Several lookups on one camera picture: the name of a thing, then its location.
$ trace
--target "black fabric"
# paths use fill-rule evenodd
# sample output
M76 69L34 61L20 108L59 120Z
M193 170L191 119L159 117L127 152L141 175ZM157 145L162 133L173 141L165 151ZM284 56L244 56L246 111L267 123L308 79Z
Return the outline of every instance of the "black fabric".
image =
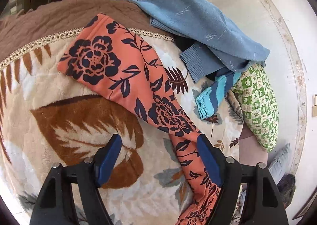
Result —
M215 81L216 80L216 73L217 73L217 71L213 72L209 75L206 75L206 78L210 79L211 81Z
M181 51L185 51L194 44L195 40L174 35L174 42Z

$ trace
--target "wall switch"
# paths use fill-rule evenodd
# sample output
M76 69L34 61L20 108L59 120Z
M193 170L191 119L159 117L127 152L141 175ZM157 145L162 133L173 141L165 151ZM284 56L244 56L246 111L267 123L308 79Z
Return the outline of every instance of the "wall switch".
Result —
M313 117L317 117L317 95L313 96L313 109L312 109Z
M317 106L313 106L313 117L317 117Z

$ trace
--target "green pillow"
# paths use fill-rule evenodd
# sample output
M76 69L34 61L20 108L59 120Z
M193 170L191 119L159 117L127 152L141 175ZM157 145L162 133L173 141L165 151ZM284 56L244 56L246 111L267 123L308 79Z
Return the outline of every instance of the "green pillow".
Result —
M241 105L245 123L260 145L273 150L278 133L278 109L274 92L263 67L253 64L231 88Z

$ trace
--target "gray pillow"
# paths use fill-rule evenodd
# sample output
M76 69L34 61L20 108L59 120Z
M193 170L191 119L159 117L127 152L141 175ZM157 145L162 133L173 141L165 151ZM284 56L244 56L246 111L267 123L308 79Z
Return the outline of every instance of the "gray pillow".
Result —
M291 149L290 144L288 143L276 153L273 161L268 167L276 185L286 173L289 166L290 155Z

